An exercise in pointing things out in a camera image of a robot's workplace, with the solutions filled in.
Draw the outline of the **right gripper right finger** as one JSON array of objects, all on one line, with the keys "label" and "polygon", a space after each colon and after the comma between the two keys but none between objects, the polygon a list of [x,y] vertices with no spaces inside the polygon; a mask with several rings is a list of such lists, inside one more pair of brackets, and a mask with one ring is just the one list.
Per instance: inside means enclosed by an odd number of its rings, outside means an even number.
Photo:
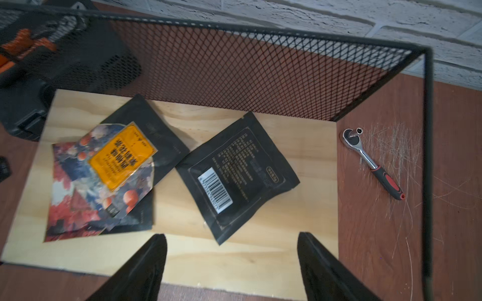
[{"label": "right gripper right finger", "polygon": [[311,233],[299,234],[297,255],[308,300],[379,300]]}]

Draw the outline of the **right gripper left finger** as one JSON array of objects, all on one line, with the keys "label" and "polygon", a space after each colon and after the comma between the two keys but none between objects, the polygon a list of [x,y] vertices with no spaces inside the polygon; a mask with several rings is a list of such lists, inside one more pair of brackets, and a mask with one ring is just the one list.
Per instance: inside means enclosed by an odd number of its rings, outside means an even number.
[{"label": "right gripper left finger", "polygon": [[162,234],[153,235],[88,300],[157,300],[168,245]]}]

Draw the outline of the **black back tea bag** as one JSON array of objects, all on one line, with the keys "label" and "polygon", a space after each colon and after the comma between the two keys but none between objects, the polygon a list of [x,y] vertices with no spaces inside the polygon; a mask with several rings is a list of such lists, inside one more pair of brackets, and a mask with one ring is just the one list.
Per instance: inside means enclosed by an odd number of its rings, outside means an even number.
[{"label": "black back tea bag", "polygon": [[189,153],[176,170],[219,245],[266,202],[300,183],[252,112]]}]

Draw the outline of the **orange label tea bag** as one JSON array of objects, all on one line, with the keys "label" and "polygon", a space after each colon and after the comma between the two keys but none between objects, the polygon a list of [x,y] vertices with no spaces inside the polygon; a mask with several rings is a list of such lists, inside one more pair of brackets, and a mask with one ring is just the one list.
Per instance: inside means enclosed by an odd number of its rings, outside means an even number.
[{"label": "orange label tea bag", "polygon": [[189,149],[136,95],[76,142],[52,146],[55,162],[90,210],[86,224],[113,228]]}]

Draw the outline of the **red tea bag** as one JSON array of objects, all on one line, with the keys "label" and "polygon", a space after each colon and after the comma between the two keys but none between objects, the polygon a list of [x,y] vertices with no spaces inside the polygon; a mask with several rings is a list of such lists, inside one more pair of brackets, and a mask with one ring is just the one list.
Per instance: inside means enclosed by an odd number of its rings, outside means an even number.
[{"label": "red tea bag", "polygon": [[48,211],[45,241],[54,242],[78,237],[141,232],[153,227],[153,193],[139,201],[126,217],[108,230],[98,209],[93,209],[85,196],[61,167],[61,156],[78,154],[74,142],[53,145],[54,169],[52,198]]}]

